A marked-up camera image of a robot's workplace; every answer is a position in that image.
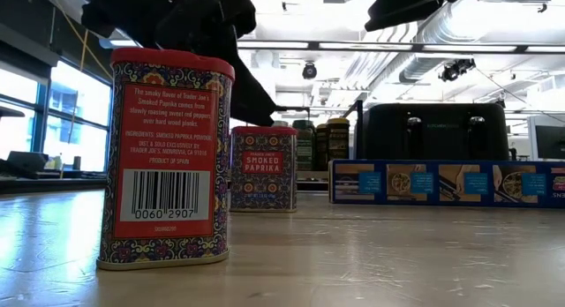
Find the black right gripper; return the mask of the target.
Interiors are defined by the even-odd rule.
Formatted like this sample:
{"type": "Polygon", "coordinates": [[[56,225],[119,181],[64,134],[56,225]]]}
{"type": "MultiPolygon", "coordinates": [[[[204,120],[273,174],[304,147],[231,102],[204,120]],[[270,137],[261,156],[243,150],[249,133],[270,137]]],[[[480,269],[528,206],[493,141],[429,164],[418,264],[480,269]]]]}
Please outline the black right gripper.
{"type": "Polygon", "coordinates": [[[445,3],[457,0],[376,0],[368,9],[365,30],[373,32],[412,21],[413,17],[429,17],[445,3]]]}

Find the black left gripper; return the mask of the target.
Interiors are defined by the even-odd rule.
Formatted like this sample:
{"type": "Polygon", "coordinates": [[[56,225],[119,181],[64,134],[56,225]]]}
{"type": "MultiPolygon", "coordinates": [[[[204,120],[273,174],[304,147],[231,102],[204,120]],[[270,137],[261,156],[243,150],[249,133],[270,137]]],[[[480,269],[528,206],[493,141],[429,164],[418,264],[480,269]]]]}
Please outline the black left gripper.
{"type": "Polygon", "coordinates": [[[177,0],[156,26],[156,44],[231,63],[231,117],[271,126],[276,104],[237,51],[237,39],[256,27],[255,12],[251,0],[177,0]]]}

